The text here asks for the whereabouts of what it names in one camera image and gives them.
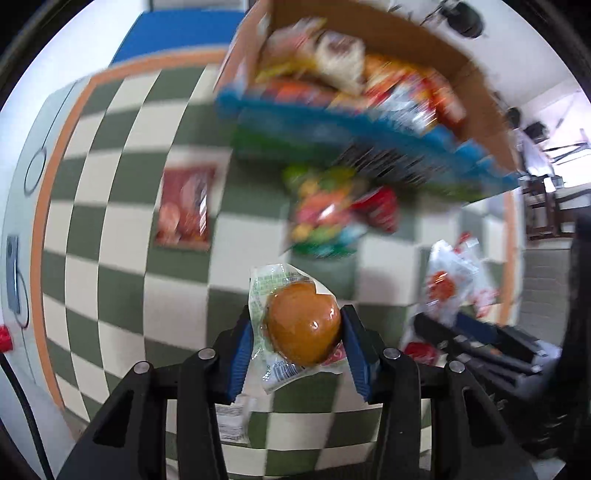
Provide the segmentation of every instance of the green and white checkered surface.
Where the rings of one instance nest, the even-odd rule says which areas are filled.
[[[59,165],[42,261],[48,348],[69,414],[87,423],[134,363],[181,362],[233,326],[249,271],[289,261],[353,303],[368,328],[397,345],[417,304],[430,246],[468,230],[500,284],[500,198],[461,209],[421,197],[402,204],[399,231],[371,232],[356,255],[327,260],[285,252],[289,198],[280,166],[232,158],[231,125],[215,114],[217,66],[127,77],[92,93]],[[216,163],[209,252],[154,245],[165,165]],[[496,309],[491,314],[496,316]],[[319,374],[256,398],[248,446],[224,445],[230,477],[284,476],[364,460],[381,409],[364,405],[350,373]],[[424,416],[423,449],[430,447]],[[166,447],[176,467],[176,405]]]

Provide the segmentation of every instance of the brown bun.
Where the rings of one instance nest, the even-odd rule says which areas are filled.
[[[308,281],[277,290],[268,302],[265,320],[275,350],[301,367],[321,364],[340,341],[335,298],[317,294]]]

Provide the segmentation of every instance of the metal screw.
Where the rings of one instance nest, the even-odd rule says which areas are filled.
[[[400,350],[397,348],[385,348],[384,357],[389,358],[390,360],[397,360],[400,358]]]
[[[203,348],[199,350],[198,356],[201,360],[211,360],[216,356],[216,351],[213,348]]]
[[[465,369],[466,366],[462,362],[458,362],[457,360],[452,360],[449,362],[449,370],[455,374],[461,374]]]
[[[150,364],[148,362],[137,362],[134,365],[134,372],[137,374],[144,374],[150,370]]]

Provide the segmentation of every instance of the blue mat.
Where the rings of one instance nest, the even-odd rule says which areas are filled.
[[[160,10],[141,14],[111,64],[161,50],[228,45],[244,13],[239,11]]]

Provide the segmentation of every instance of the table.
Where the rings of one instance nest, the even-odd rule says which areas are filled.
[[[185,50],[119,64],[89,79],[48,158],[31,237],[35,338],[56,403],[81,424],[131,366],[180,362],[235,323],[253,266],[287,261],[353,303],[389,345],[417,310],[430,246],[471,231],[501,288],[487,320],[518,308],[518,192],[466,207],[417,196],[401,205],[398,232],[368,233],[359,251],[313,260],[286,250],[290,198],[281,166],[235,158],[232,125],[212,88],[223,50]],[[162,170],[215,163],[209,252],[153,243]],[[231,478],[284,476],[364,460],[380,406],[367,406],[349,372],[319,374],[272,395],[251,365],[256,398],[249,445],[224,445]],[[423,405],[421,450],[430,448]],[[176,464],[176,405],[169,403],[167,465]]]

